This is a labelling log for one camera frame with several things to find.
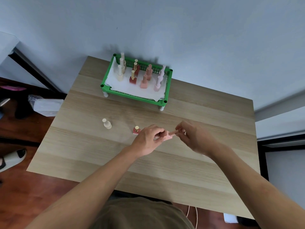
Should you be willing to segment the white paper liner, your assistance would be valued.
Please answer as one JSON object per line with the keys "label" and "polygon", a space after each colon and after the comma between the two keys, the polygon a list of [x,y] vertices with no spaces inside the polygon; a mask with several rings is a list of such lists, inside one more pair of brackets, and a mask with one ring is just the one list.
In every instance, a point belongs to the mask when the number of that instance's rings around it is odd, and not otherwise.
{"label": "white paper liner", "polygon": [[123,97],[135,99],[142,101],[143,98],[147,103],[153,103],[156,105],[165,105],[162,101],[168,100],[169,88],[172,71],[169,68],[165,69],[165,74],[161,82],[161,87],[158,92],[154,91],[154,86],[157,82],[157,77],[159,76],[159,71],[162,69],[162,65],[152,65],[152,77],[148,81],[147,89],[141,89],[140,83],[149,65],[149,62],[139,61],[140,71],[137,77],[136,84],[131,84],[129,78],[131,76],[131,71],[134,65],[135,59],[131,57],[125,58],[127,62],[127,68],[125,70],[123,81],[117,80],[117,66],[120,62],[120,55],[114,54],[112,56],[111,62],[106,70],[105,76],[101,83],[101,88],[103,92],[108,92],[115,95],[120,95]]}

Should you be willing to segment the person's left hand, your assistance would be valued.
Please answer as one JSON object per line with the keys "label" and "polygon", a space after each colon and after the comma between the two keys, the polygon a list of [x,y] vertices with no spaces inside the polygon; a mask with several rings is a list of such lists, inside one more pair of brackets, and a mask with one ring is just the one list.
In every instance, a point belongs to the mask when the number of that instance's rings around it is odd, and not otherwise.
{"label": "person's left hand", "polygon": [[131,150],[138,158],[152,153],[164,141],[163,137],[155,139],[154,136],[163,131],[165,129],[157,125],[145,127],[132,142],[130,146]]}

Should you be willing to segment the person's right hand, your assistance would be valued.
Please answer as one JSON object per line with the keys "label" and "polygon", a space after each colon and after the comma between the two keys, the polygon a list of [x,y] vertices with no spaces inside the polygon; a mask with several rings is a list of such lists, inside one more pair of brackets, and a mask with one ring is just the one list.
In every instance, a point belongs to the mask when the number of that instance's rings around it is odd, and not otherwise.
{"label": "person's right hand", "polygon": [[185,129],[185,135],[177,134],[191,150],[196,153],[212,157],[213,151],[217,148],[216,139],[204,128],[186,121],[180,122],[175,129]]}

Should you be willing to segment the person's left forearm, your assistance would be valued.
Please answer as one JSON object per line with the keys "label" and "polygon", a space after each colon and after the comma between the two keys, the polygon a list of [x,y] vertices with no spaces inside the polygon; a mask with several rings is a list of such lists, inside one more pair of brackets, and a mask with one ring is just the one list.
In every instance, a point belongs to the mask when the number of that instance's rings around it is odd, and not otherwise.
{"label": "person's left forearm", "polygon": [[132,146],[39,214],[26,229],[88,229],[130,166],[143,156]]}

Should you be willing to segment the black metal frame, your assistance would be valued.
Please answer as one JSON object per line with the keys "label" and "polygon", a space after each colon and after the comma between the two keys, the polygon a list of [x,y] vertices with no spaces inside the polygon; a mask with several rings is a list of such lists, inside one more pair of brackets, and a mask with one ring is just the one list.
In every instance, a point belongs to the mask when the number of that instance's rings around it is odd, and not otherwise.
{"label": "black metal frame", "polygon": [[305,133],[257,141],[260,173],[269,181],[266,153],[305,150]]}
{"label": "black metal frame", "polygon": [[47,89],[53,92],[56,97],[63,100],[66,98],[67,94],[61,92],[61,90],[16,47],[9,53],[8,57],[25,69]]}

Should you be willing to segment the white box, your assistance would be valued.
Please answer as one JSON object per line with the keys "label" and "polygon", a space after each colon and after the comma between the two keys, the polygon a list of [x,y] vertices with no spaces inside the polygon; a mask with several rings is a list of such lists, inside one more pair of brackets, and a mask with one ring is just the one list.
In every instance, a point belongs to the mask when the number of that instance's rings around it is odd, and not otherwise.
{"label": "white box", "polygon": [[237,223],[238,224],[238,219],[236,215],[231,215],[227,213],[223,213],[224,215],[224,221],[225,223]]}

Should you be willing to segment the white and black slipper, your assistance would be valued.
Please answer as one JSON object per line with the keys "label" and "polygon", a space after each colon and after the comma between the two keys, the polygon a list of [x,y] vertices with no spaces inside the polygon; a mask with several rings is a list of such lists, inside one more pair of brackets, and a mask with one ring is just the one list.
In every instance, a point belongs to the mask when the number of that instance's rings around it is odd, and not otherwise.
{"label": "white and black slipper", "polygon": [[5,156],[0,156],[0,173],[21,163],[27,155],[26,149],[19,149]]}

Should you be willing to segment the white plastic bag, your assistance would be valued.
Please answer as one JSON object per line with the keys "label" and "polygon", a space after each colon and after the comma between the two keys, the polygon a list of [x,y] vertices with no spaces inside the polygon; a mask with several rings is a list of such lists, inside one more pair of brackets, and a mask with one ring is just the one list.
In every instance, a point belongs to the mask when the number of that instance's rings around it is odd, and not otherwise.
{"label": "white plastic bag", "polygon": [[32,109],[46,117],[55,117],[62,106],[63,99],[45,99],[41,96],[28,95],[28,102]]}

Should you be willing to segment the pink packet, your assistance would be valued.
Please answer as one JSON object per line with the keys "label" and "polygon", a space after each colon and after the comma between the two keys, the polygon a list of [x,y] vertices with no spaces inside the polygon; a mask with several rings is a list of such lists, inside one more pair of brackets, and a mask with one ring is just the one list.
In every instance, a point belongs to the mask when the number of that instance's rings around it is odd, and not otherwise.
{"label": "pink packet", "polygon": [[2,86],[0,86],[0,88],[8,90],[8,91],[14,91],[14,92],[20,92],[20,91],[27,90],[27,88],[24,88],[24,87],[14,87],[14,86],[9,86],[9,85],[2,85]]}

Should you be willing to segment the green plastic basket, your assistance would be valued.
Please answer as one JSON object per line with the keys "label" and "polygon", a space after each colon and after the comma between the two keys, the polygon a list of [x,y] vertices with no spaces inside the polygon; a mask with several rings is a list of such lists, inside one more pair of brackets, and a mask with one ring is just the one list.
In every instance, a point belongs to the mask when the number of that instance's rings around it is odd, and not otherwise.
{"label": "green plastic basket", "polygon": [[163,111],[172,74],[173,70],[166,65],[126,57],[122,52],[113,54],[100,86],[105,97],[114,94],[157,105]]}

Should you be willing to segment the person's right forearm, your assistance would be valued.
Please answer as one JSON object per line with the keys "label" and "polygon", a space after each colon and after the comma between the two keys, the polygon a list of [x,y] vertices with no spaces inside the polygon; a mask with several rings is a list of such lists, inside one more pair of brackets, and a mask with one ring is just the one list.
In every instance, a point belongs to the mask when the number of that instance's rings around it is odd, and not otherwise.
{"label": "person's right forearm", "polygon": [[305,229],[305,210],[221,143],[204,145],[261,229]]}

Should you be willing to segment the olive shirt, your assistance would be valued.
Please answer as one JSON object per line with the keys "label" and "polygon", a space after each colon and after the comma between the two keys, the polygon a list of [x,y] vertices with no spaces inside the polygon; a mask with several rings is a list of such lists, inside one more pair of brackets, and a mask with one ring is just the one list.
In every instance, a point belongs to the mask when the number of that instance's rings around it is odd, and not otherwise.
{"label": "olive shirt", "polygon": [[109,200],[89,229],[195,229],[176,206],[143,197]]}

